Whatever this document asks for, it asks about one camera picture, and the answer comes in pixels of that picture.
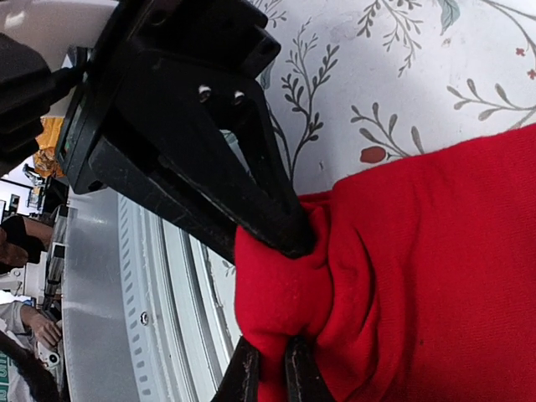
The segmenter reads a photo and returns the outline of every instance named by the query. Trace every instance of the white surface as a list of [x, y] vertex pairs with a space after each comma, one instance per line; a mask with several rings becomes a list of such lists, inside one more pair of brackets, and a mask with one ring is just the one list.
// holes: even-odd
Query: white surface
[[204, 248], [122, 196], [118, 205], [121, 285], [139, 398], [211, 400], [234, 342]]
[[[37, 50], [50, 69], [57, 70], [69, 46], [95, 46], [116, 5], [111, 0], [0, 2], [0, 32]], [[68, 104], [69, 99], [63, 99], [48, 116], [64, 116]]]
[[135, 402], [121, 297], [117, 194], [70, 194], [63, 288], [65, 364], [76, 402]]

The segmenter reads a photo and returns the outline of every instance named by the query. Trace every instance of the red fabric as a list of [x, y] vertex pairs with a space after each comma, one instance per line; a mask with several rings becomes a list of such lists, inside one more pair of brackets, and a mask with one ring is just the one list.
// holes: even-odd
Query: red fabric
[[286, 400], [305, 335], [336, 400], [536, 401], [536, 126], [346, 178], [307, 197], [312, 255], [243, 230], [236, 315]]

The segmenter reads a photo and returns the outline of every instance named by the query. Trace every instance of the fabric fold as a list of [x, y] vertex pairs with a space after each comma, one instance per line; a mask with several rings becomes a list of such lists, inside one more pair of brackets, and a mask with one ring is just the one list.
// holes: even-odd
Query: fabric fold
[[303, 199], [314, 252], [239, 229], [240, 328], [259, 401], [304, 335], [336, 400], [536, 400], [536, 126], [356, 174]]

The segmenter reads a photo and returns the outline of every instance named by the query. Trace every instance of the leaf pattern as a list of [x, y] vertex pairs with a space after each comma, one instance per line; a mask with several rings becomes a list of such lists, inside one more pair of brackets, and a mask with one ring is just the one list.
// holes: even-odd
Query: leaf pattern
[[402, 48], [407, 49], [404, 63], [399, 68], [399, 77], [411, 68], [415, 60], [415, 52], [417, 49], [422, 49], [420, 44], [414, 39], [413, 33], [420, 34], [420, 25], [423, 21], [412, 18], [410, 12], [421, 8], [422, 4], [416, 0], [375, 0], [373, 3], [365, 7], [363, 16], [359, 19], [358, 36], [372, 37], [372, 27], [374, 19], [379, 14], [379, 11], [385, 9], [387, 14], [393, 19], [393, 29], [383, 36], [386, 51], [389, 52], [393, 45], [397, 44]]
[[271, 70], [274, 68], [274, 64], [276, 63], [275, 60], [273, 60], [270, 64], [268, 64], [268, 67], [265, 68], [265, 70], [262, 72], [259, 78], [260, 86], [263, 90], [268, 90], [271, 85]]
[[437, 0], [441, 6], [441, 35], [460, 17], [460, 7], [456, 0]]
[[280, 10], [280, 5], [283, 0], [249, 0], [251, 4], [262, 11], [268, 21], [271, 23], [272, 28], [276, 28], [279, 22], [286, 21], [286, 11]]
[[303, 148], [320, 139], [319, 134], [324, 127], [324, 122], [320, 111], [316, 108], [315, 98], [318, 90], [331, 79], [332, 72], [338, 64], [336, 55], [339, 46], [328, 44], [324, 50], [320, 66], [317, 67], [316, 72], [313, 72], [316, 68], [312, 68], [309, 59], [311, 54], [319, 53], [320, 39], [316, 33], [306, 37], [310, 24], [311, 19], [309, 18], [292, 40], [293, 47], [289, 50], [289, 58], [286, 60], [291, 72], [281, 77], [281, 88], [285, 91], [283, 99], [291, 105], [292, 112], [302, 116], [304, 122], [303, 132], [294, 150], [291, 150], [282, 124], [277, 120], [269, 106], [274, 131], [280, 139], [283, 160], [292, 183], [294, 183], [298, 158]]
[[[394, 129], [398, 121], [398, 115], [393, 114], [389, 118], [388, 128], [385, 129], [384, 123], [381, 121], [379, 103], [374, 102], [372, 105], [372, 116], [366, 116], [359, 111], [359, 109], [352, 105], [352, 112], [355, 115], [350, 119], [351, 123], [368, 124], [378, 132], [378, 135], [374, 135], [368, 128], [360, 127], [359, 133], [368, 141], [376, 144], [373, 147], [367, 147], [361, 151], [361, 162], [364, 163], [379, 163], [383, 160], [399, 157], [408, 157], [410, 154], [402, 149], [393, 137]], [[425, 149], [422, 146], [419, 130], [417, 127], [411, 127], [411, 138], [419, 153], [425, 153]]]
[[471, 92], [471, 95], [463, 95], [459, 90], [456, 90], [451, 86], [447, 86], [446, 90], [448, 90], [455, 97], [460, 99], [460, 101], [458, 101], [454, 105], [454, 109], [457, 111], [459, 111], [465, 105], [469, 104], [485, 106], [486, 109], [481, 111], [478, 115], [479, 121], [485, 121], [490, 118], [494, 113], [499, 111], [516, 111], [522, 114], [522, 117], [512, 126], [510, 126], [510, 129], [514, 129], [523, 126], [529, 119], [534, 116], [534, 114], [536, 114], [536, 104], [532, 106], [519, 106], [512, 103], [508, 98], [506, 91], [500, 84], [495, 84], [495, 91], [497, 92], [497, 95], [502, 101], [502, 103], [500, 103], [499, 100], [494, 101], [483, 99], [478, 93], [477, 85], [475, 84], [474, 80], [468, 79], [466, 81], [466, 84], [467, 88]]

